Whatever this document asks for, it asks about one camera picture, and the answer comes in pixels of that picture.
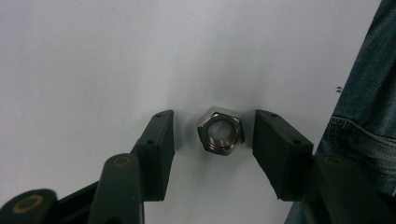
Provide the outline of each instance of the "person's leg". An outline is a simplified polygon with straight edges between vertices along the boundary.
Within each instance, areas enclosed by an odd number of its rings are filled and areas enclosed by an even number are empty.
[[[317,154],[351,160],[378,191],[396,192],[396,1],[375,14]],[[301,203],[285,221],[305,224]]]

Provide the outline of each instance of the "threaded hole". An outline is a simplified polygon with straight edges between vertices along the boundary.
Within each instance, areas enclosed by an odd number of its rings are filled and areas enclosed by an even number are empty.
[[[217,121],[208,128],[208,137],[211,148],[226,150],[237,141],[238,130],[227,121]]]

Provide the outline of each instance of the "blue jeans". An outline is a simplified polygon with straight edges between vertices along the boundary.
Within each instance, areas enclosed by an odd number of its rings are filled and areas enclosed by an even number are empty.
[[[368,182],[396,193],[396,1],[383,0],[375,14],[317,154],[348,158]],[[287,224],[305,224],[294,203]]]

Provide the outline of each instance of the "hex nut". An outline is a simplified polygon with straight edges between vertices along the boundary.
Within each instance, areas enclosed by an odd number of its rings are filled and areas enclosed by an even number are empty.
[[[219,121],[231,125],[230,134],[223,139],[215,139],[209,134],[209,127]],[[210,109],[198,121],[198,135],[204,150],[222,156],[228,156],[245,141],[241,118],[235,113],[222,108]]]

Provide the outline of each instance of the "white background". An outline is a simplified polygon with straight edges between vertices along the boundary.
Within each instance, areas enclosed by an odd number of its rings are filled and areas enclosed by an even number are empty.
[[[317,146],[379,2],[1,1],[0,204],[91,184],[174,109],[177,154],[147,223],[282,223],[290,203],[251,155],[253,111]],[[200,145],[212,106],[242,115],[247,141],[229,157]]]

